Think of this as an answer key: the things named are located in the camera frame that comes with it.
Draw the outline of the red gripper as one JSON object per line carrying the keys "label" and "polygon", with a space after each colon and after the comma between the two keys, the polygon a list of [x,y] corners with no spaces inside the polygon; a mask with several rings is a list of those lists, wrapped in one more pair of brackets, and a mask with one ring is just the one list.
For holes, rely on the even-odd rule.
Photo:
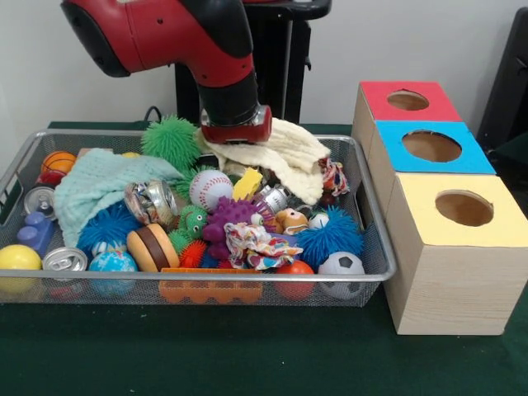
{"label": "red gripper", "polygon": [[200,114],[201,132],[206,141],[214,144],[266,142],[271,136],[271,121],[271,108],[267,105],[259,105],[248,122],[235,126],[213,124],[205,109]]}

